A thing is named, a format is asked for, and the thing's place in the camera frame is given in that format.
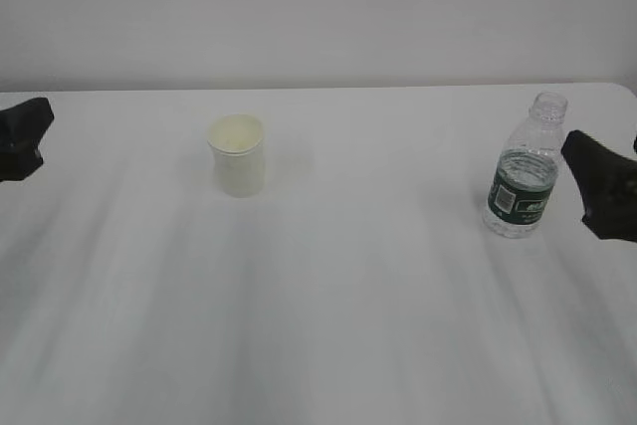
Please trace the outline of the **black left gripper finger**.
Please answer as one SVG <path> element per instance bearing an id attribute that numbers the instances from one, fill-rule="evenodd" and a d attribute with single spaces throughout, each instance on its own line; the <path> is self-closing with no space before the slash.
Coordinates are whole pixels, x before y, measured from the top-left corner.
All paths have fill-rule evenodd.
<path id="1" fill-rule="evenodd" d="M 44 164 L 39 146 L 54 121 L 47 98 L 1 110 L 0 180 L 23 181 Z"/>

